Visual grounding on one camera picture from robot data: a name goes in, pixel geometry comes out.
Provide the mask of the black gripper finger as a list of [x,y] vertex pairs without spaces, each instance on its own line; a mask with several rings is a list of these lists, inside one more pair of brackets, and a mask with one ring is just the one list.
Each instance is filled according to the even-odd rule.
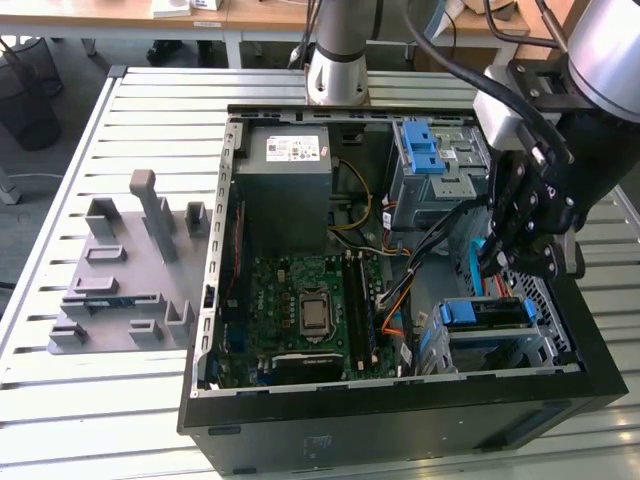
[[574,235],[544,235],[514,250],[514,270],[529,276],[553,279],[585,275],[582,249]]
[[490,167],[488,236],[478,261],[482,275],[494,275],[513,262],[524,245],[526,224],[539,203],[528,159],[522,153],[507,152]]

